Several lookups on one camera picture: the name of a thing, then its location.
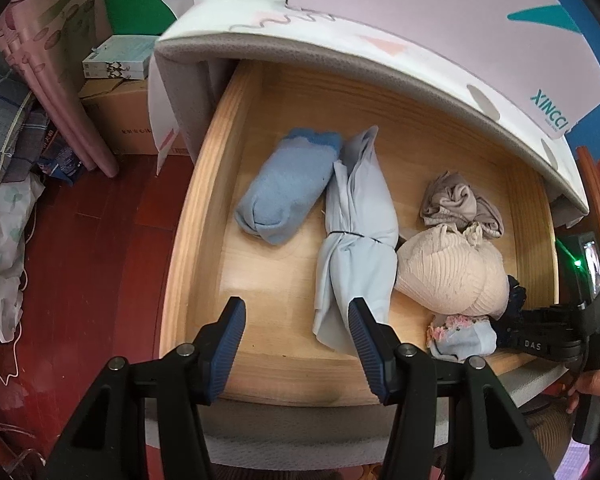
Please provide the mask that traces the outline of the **white teal mask box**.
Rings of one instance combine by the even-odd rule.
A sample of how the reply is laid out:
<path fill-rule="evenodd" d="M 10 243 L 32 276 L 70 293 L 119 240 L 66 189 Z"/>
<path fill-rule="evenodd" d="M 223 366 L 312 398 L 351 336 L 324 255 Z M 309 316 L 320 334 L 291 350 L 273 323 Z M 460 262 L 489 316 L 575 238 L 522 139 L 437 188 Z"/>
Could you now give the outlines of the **white teal mask box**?
<path fill-rule="evenodd" d="M 112 35 L 83 59 L 87 79 L 143 80 L 158 36 Z"/>

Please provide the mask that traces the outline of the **beige lace bra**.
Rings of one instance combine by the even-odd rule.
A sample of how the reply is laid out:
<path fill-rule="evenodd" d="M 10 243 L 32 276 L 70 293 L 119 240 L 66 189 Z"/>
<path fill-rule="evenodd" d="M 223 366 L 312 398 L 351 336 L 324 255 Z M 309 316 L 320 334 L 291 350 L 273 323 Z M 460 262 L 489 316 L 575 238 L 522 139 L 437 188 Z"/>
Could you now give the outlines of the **beige lace bra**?
<path fill-rule="evenodd" d="M 438 224 L 397 250 L 395 289 L 442 315 L 499 318 L 509 297 L 503 257 L 472 223 L 460 232 Z"/>

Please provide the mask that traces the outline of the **navy lace underwear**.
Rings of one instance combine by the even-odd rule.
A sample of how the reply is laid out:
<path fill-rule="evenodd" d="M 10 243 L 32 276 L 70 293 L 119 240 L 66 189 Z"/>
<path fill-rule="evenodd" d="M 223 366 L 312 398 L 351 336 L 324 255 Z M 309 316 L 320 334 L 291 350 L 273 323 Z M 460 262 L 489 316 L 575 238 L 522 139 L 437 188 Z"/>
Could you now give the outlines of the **navy lace underwear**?
<path fill-rule="evenodd" d="M 500 317 L 501 321 L 511 321 L 519 318 L 522 308 L 527 301 L 527 289 L 513 275 L 508 275 L 507 278 L 508 300 L 506 309 Z"/>

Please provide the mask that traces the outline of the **blue floral trim underwear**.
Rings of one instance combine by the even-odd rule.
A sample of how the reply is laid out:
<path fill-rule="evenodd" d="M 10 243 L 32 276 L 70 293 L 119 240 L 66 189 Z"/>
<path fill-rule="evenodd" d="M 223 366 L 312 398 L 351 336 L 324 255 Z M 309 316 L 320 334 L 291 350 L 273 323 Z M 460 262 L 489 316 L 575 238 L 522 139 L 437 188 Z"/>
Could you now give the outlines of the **blue floral trim underwear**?
<path fill-rule="evenodd" d="M 434 359 L 463 363 L 471 356 L 490 356 L 498 336 L 487 316 L 437 314 L 427 327 L 427 348 Z"/>

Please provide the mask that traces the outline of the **pink XINCCI shoe box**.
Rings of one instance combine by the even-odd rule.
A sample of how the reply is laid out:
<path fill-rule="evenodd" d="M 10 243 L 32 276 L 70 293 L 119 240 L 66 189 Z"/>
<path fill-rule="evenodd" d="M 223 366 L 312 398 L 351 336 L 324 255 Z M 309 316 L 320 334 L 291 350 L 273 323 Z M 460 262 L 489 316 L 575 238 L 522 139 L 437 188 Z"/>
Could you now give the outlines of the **pink XINCCI shoe box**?
<path fill-rule="evenodd" d="M 441 55 L 552 138 L 600 133 L 600 23 L 584 0 L 287 0 Z"/>

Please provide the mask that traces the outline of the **light blue garment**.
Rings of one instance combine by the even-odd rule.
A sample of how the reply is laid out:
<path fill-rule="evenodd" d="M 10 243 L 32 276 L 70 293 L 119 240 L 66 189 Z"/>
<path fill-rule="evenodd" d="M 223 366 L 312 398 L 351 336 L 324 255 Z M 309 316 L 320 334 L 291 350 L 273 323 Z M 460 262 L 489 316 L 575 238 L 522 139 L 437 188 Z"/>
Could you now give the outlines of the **light blue garment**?
<path fill-rule="evenodd" d="M 349 303 L 362 297 L 376 320 L 389 321 L 399 221 L 370 127 L 345 142 L 326 190 L 326 238 L 317 257 L 313 334 L 353 356 Z"/>

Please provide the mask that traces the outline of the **brown cardboard box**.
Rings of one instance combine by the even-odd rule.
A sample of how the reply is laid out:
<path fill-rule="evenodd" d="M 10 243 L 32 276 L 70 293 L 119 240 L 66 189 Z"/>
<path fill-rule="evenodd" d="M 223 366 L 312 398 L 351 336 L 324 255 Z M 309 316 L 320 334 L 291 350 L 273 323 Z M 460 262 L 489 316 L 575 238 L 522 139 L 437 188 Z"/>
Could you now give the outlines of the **brown cardboard box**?
<path fill-rule="evenodd" d="M 147 81 L 87 79 L 78 97 L 114 154 L 158 154 L 149 120 Z"/>

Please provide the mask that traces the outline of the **pink floral curtain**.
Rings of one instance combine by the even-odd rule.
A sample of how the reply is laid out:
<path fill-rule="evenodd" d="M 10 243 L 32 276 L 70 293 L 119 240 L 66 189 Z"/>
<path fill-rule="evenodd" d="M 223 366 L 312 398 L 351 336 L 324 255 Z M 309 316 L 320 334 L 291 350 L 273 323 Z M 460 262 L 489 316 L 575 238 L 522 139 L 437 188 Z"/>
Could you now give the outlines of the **pink floral curtain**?
<path fill-rule="evenodd" d="M 0 52 L 42 104 L 88 170 L 107 177 L 118 167 L 78 92 L 83 59 L 110 37 L 104 0 L 8 0 L 0 14 Z"/>

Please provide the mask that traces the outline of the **wooden top drawer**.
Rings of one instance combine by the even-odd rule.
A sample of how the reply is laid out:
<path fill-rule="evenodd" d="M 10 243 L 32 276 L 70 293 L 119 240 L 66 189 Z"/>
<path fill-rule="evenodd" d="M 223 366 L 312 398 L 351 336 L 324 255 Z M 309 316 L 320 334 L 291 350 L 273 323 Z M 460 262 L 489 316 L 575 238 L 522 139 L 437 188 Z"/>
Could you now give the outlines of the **wooden top drawer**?
<path fill-rule="evenodd" d="M 276 145 L 294 127 L 367 133 L 382 186 L 365 171 L 364 223 L 327 228 L 317 203 L 286 243 L 245 233 L 235 209 Z M 354 297 L 388 312 L 399 337 L 426 342 L 431 313 L 394 288 L 400 229 L 421 230 L 427 185 L 458 171 L 501 211 L 495 240 L 507 274 L 531 308 L 558 299 L 554 226 L 540 174 L 463 119 L 421 96 L 288 64 L 243 61 L 205 131 L 167 279 L 160 348 L 190 340 L 232 296 L 247 322 L 224 395 L 201 412 L 211 460 L 252 469 L 333 469 L 377 463 L 393 411 L 370 392 L 351 347 L 313 332 L 324 289 L 334 316 Z"/>

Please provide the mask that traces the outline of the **grey plaid blanket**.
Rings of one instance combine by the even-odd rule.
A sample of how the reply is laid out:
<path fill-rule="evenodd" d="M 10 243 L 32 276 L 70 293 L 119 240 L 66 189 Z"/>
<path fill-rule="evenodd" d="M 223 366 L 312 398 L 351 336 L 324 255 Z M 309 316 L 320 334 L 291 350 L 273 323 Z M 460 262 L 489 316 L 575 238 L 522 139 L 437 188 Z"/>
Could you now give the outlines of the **grey plaid blanket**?
<path fill-rule="evenodd" d="M 0 52 L 0 185 L 24 180 L 42 151 L 49 117 Z"/>

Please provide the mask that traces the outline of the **grey beige rolled underwear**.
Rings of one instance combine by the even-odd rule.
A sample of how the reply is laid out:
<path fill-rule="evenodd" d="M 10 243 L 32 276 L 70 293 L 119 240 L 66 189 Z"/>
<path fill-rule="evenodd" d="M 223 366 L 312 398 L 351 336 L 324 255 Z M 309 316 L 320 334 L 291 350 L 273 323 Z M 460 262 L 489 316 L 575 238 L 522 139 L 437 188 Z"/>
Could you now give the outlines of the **grey beige rolled underwear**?
<path fill-rule="evenodd" d="M 491 240 L 501 238 L 505 231 L 498 207 L 475 192 L 458 172 L 446 171 L 428 184 L 419 216 L 426 226 L 452 224 L 460 231 L 477 223 Z"/>

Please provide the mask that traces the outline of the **blue packet on floor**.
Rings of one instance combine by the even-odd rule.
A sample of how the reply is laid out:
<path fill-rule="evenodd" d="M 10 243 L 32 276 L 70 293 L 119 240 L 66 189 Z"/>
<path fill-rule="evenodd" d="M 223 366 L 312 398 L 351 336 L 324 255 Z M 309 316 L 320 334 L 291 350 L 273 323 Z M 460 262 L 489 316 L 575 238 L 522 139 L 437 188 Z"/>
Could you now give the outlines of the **blue packet on floor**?
<path fill-rule="evenodd" d="M 83 172 L 83 162 L 64 140 L 57 128 L 50 126 L 42 140 L 42 151 L 36 164 L 50 178 L 73 185 Z"/>

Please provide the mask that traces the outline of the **white patterned cover cloth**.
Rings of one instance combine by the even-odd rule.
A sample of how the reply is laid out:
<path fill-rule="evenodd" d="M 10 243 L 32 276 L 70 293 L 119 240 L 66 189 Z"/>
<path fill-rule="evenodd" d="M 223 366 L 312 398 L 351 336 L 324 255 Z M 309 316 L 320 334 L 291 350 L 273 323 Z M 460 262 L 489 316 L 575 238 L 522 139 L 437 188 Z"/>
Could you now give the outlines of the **white patterned cover cloth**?
<path fill-rule="evenodd" d="M 176 138 L 198 156 L 232 60 L 317 68 L 414 96 L 489 133 L 545 179 L 556 226 L 590 212 L 576 160 L 504 96 L 414 42 L 285 0 L 162 0 L 175 23 L 155 44 L 148 110 L 165 158 Z"/>

